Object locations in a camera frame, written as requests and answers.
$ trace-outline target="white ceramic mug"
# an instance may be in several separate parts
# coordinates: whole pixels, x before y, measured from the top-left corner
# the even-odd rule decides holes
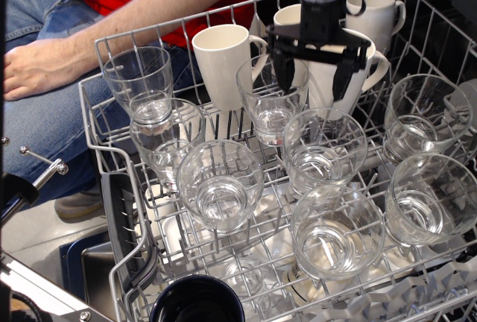
[[[278,10],[274,15],[275,25],[293,25],[300,22],[301,4],[290,5]],[[360,34],[357,31],[345,29],[357,37],[362,37],[371,41],[370,47],[366,52],[366,67],[355,72],[351,77],[346,94],[340,101],[333,100],[333,78],[336,72],[336,65],[328,63],[319,63],[309,61],[309,75],[311,82],[309,83],[309,106],[310,108],[332,107],[345,113],[351,113],[356,105],[357,100],[362,92],[368,91],[376,85],[389,69],[388,59],[379,51],[369,37]],[[322,51],[342,52],[342,46],[324,45]],[[378,65],[372,75],[368,77],[371,64],[377,61]]]
[[[192,39],[203,82],[212,103],[219,110],[238,110],[242,106],[236,74],[239,67],[251,57],[251,42],[260,47],[260,54],[265,54],[266,41],[250,35],[248,29],[240,25],[212,26],[202,30]],[[265,62],[266,57],[258,62],[256,67],[250,67],[254,80]]]
[[[346,28],[359,31],[369,37],[376,50],[386,54],[391,45],[391,37],[404,25],[406,11],[400,0],[364,0],[366,9],[361,15],[346,15]],[[346,0],[351,14],[361,10],[362,0]]]

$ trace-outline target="jeans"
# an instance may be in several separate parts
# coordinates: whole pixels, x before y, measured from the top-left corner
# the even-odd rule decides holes
[[[8,52],[34,40],[70,36],[98,22],[102,16],[82,0],[7,0],[6,18],[5,52]],[[168,45],[165,48],[171,54],[174,89],[191,86],[187,50]],[[83,78],[98,72],[96,69]],[[4,103],[3,136],[10,139],[10,144],[3,148],[3,172],[32,183],[47,169],[48,163],[19,153],[19,148],[24,145],[48,160],[61,158],[69,167],[66,175],[56,173],[40,189],[37,203],[82,192],[96,183],[80,108],[80,80],[45,94]],[[112,96],[101,77],[89,80],[86,90],[93,105]],[[113,127],[129,124],[126,112],[115,101],[105,113]]]

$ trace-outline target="forearm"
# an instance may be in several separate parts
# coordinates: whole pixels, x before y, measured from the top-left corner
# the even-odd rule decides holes
[[[76,33],[70,38],[78,62],[82,62],[83,71],[88,72],[98,65],[94,41],[113,34],[131,31],[150,25],[168,22],[184,16],[206,10],[218,0],[132,0],[121,9],[111,13],[97,24]],[[166,35],[175,28],[162,28],[161,34]],[[145,31],[135,36],[137,45],[145,45],[157,38],[152,31]],[[130,46],[130,40],[115,40],[111,48],[113,53],[125,50]]]

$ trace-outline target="empty glass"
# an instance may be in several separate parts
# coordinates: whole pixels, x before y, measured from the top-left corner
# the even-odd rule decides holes
[[[389,236],[403,246],[439,244],[477,223],[477,179],[442,154],[416,154],[394,171],[385,200]]]
[[[383,148],[395,165],[413,154],[443,153],[470,127],[472,109],[453,83],[427,74],[411,75],[391,90]]]
[[[283,161],[301,196],[329,184],[348,184],[367,156],[367,138],[351,116],[332,108],[297,114],[285,128]]]
[[[184,207],[208,230],[238,229],[253,213],[264,177],[255,154],[227,139],[205,142],[187,154],[177,172]]]
[[[382,213],[362,193],[346,186],[321,186],[299,199],[291,216],[297,263],[312,279],[346,280],[382,252]]]
[[[111,57],[103,66],[103,76],[117,102],[133,117],[136,104],[172,97],[174,79],[171,58],[163,48],[143,46]]]
[[[164,98],[135,113],[130,136],[142,160],[157,174],[161,184],[175,192],[179,164],[193,147],[205,140],[205,120],[200,108],[192,102]]]
[[[237,84],[241,100],[255,127],[257,138],[266,145],[283,144],[285,126],[297,113],[303,111],[308,97],[308,69],[301,60],[294,61],[294,71],[288,92],[278,86],[274,65],[267,59],[256,80],[252,80],[250,65],[267,55],[254,57],[237,71]]]
[[[269,310],[270,296],[261,295],[266,289],[265,271],[259,267],[258,261],[251,258],[231,261],[225,266],[222,275],[222,280],[240,298],[247,321],[258,321],[259,316]]]

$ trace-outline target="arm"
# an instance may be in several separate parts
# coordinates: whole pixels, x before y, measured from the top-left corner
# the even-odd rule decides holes
[[[65,39],[37,40],[4,56],[4,99],[18,100],[56,89],[98,67],[94,41],[113,34],[205,11],[218,0],[132,0],[100,22]],[[175,28],[168,28],[165,35]],[[156,39],[137,36],[137,44]],[[127,48],[117,42],[114,53]]]

